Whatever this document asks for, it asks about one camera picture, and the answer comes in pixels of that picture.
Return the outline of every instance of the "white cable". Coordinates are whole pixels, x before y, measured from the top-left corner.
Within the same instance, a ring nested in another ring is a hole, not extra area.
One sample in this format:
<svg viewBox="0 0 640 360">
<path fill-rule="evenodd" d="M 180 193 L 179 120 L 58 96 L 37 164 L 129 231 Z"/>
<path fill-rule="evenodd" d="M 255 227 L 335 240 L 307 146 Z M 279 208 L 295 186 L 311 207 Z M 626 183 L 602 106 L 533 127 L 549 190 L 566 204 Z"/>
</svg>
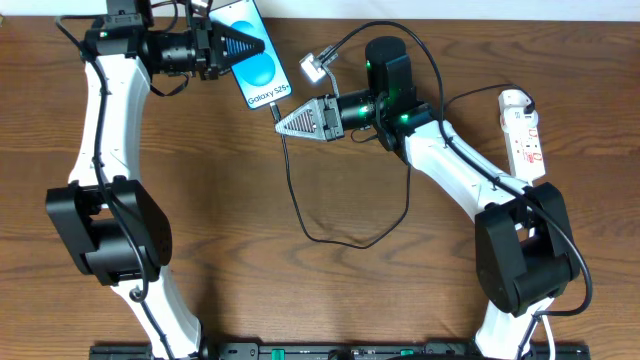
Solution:
<svg viewBox="0 0 640 360">
<path fill-rule="evenodd" d="M 549 360 L 556 360 L 556 345 L 553 342 L 553 334 L 551 333 L 551 325 L 549 324 L 547 315 L 542 316 L 542 323 L 544 324 L 544 331 L 547 333 L 547 340 L 549 341 Z"/>
</svg>

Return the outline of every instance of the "white electrical device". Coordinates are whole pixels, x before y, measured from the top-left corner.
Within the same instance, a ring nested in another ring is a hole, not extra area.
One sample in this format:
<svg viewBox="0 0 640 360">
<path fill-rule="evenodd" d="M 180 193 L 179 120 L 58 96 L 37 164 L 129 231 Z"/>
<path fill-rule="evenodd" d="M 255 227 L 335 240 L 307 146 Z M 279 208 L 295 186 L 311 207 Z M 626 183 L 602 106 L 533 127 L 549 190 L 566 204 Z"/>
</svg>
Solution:
<svg viewBox="0 0 640 360">
<path fill-rule="evenodd" d="M 540 137 L 538 136 L 538 112 L 525 112 L 531 99 L 522 91 L 510 89 L 498 97 L 500 126 L 504 131 L 509 154 L 511 175 L 529 183 L 545 174 Z"/>
</svg>

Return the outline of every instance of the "wooden surface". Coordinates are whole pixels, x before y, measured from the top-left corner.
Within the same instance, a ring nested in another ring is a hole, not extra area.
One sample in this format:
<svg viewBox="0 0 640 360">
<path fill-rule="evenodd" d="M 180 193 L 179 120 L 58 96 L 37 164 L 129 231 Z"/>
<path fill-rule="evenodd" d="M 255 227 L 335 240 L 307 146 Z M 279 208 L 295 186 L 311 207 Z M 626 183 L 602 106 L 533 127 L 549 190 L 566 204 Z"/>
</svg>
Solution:
<svg viewBox="0 0 640 360">
<path fill-rule="evenodd" d="M 361 21 L 266 21 L 294 95 L 312 87 L 298 60 Z M 534 95 L 548 176 L 567 202 L 595 283 L 582 316 L 553 319 L 562 341 L 594 359 L 640 356 L 640 24 L 407 21 L 432 49 L 446 95 L 510 80 Z M 81 35 L 86 23 L 70 27 Z M 342 49 L 343 92 L 366 86 L 367 30 Z M 409 43 L 425 98 L 436 82 Z M 77 51 L 51 18 L 9 18 L 0 28 L 0 358 L 84 359 L 100 341 L 144 342 L 131 311 L 82 276 L 51 225 L 44 198 L 66 184 L 82 136 L 86 80 Z M 169 89 L 177 79 L 158 77 Z M 497 92 L 455 104 L 467 142 L 507 167 Z M 363 241 L 403 207 L 404 167 L 376 143 L 290 141 L 293 180 L 310 231 Z M 173 230 L 175 279 L 209 332 L 265 342 L 423 342 L 470 338 L 487 299 L 475 275 L 474 232 L 430 179 L 413 176 L 405 222 L 368 251 L 306 240 L 287 191 L 268 109 L 247 110 L 233 77 L 192 81 L 147 101 L 141 139 L 145 187 Z M 584 294 L 572 283 L 555 309 Z"/>
</svg>

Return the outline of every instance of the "blue circle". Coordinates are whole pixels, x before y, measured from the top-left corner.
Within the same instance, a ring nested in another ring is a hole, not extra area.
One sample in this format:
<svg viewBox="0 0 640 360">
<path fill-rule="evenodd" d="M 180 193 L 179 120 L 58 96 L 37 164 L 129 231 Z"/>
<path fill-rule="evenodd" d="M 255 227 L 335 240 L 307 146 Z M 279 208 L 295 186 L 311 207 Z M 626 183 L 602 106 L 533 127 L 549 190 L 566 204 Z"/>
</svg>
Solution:
<svg viewBox="0 0 640 360">
<path fill-rule="evenodd" d="M 233 23 L 231 27 L 247 35 L 260 38 L 253 25 L 246 21 L 237 21 Z M 262 53 L 235 65 L 234 71 L 236 76 L 240 76 L 249 84 L 253 86 L 264 86 L 270 83 L 276 76 L 276 63 L 271 56 Z"/>
</svg>

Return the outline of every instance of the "wood grain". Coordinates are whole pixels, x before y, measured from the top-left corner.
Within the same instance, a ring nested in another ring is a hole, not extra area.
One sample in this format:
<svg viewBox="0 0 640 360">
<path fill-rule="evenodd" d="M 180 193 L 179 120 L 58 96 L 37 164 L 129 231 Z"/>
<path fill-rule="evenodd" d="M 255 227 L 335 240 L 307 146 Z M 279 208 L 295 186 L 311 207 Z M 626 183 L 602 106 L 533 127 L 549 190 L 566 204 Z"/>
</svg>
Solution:
<svg viewBox="0 0 640 360">
<path fill-rule="evenodd" d="M 447 96 L 504 80 L 535 96 L 545 180 L 563 192 L 596 286 L 588 312 L 552 321 L 555 336 L 586 342 L 593 359 L 640 357 L 640 25 L 405 23 L 430 46 Z M 308 85 L 298 60 L 359 24 L 266 20 L 295 89 L 283 113 L 329 90 Z M 79 35 L 86 26 L 70 25 Z M 345 45 L 335 63 L 342 91 L 365 87 L 363 45 L 383 34 L 400 35 L 371 29 Z M 64 186 L 80 146 L 77 51 L 51 18 L 6 19 L 0 44 L 0 357 L 83 359 L 96 342 L 144 342 L 127 306 L 80 275 L 44 211 L 46 189 Z M 420 93 L 433 100 L 433 72 L 407 44 Z M 155 79 L 166 89 L 175 81 Z M 449 118 L 506 167 L 496 94 L 460 100 Z M 430 179 L 414 174 L 409 215 L 376 247 L 316 245 L 297 224 L 269 111 L 249 111 L 232 76 L 150 97 L 142 127 L 142 177 L 171 221 L 175 278 L 212 334 L 420 342 L 469 338 L 481 324 L 473 226 Z M 366 241 L 402 211 L 405 168 L 379 145 L 290 144 L 313 234 Z M 572 283 L 554 308 L 575 306 L 583 292 Z"/>
</svg>

